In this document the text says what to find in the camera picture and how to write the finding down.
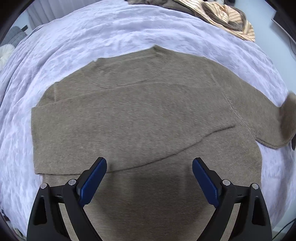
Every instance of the white knit pillow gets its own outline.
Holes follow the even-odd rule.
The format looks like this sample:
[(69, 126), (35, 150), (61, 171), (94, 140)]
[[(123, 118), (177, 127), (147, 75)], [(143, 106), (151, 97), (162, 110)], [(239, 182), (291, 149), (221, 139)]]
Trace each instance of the white knit pillow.
[(11, 44), (5, 44), (0, 47), (0, 71), (3, 69), (14, 49), (15, 47)]

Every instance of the gray fabric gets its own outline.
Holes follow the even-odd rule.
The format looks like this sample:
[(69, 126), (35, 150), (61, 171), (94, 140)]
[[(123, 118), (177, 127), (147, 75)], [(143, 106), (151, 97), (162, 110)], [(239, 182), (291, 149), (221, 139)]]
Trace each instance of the gray fabric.
[(125, 1), (127, 1), (129, 4), (146, 4), (146, 5), (160, 6), (166, 9), (184, 12), (192, 16), (196, 16), (196, 14), (191, 9), (173, 0), (125, 0)]
[(32, 109), (35, 171), (61, 185), (103, 156), (108, 173), (85, 206), (103, 240), (196, 241), (213, 207), (192, 160), (201, 157), (234, 184), (260, 184), (255, 141), (288, 144), (295, 107), (293, 93), (276, 107), (203, 57), (155, 46), (101, 58), (54, 83)]
[(35, 0), (27, 9), (31, 28), (62, 18), (101, 0)]
[(23, 32), (19, 27), (13, 26), (4, 37), (0, 46), (3, 46), (5, 44), (12, 44), (16, 48), (20, 41), (22, 41), (26, 36), (27, 34)]

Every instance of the striped fabric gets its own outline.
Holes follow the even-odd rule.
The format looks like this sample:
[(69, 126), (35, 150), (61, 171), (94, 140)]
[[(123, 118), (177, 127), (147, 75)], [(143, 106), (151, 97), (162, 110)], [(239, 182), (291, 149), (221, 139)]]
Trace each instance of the striped fabric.
[(253, 26), (246, 20), (245, 14), (226, 4), (217, 2), (204, 2), (203, 0), (174, 0), (190, 8), (208, 23), (222, 28), (234, 36), (255, 42)]

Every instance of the metal screw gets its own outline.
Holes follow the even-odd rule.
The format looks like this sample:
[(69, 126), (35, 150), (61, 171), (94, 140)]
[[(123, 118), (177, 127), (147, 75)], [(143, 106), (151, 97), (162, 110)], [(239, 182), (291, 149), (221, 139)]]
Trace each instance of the metal screw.
[(259, 186), (258, 186), (258, 184), (256, 184), (256, 183), (253, 183), (253, 184), (252, 184), (252, 188), (254, 188), (254, 189), (258, 189), (258, 188), (259, 188)]
[(75, 179), (71, 179), (68, 183), (69, 183), (69, 185), (73, 186), (76, 183), (76, 180)]
[(225, 186), (229, 186), (230, 185), (230, 181), (227, 180), (227, 179), (224, 179), (223, 182), (222, 182)]
[(46, 183), (42, 183), (41, 185), (40, 185), (40, 188), (41, 189), (44, 189), (44, 188), (46, 188), (47, 187), (47, 184)]

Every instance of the bed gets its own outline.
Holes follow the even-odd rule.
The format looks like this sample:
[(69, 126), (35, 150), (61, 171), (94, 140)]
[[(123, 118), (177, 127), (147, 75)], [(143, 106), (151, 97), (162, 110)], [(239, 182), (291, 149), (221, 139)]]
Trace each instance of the bed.
[[(189, 14), (103, 0), (38, 26), (0, 73), (0, 208), (23, 234), (42, 183), (34, 173), (31, 108), (50, 85), (92, 60), (153, 45), (212, 59), (277, 106), (287, 96), (275, 66), (255, 43)], [(291, 145), (278, 150), (258, 146), (263, 157), (261, 188), (275, 226), (295, 197), (294, 152)]]

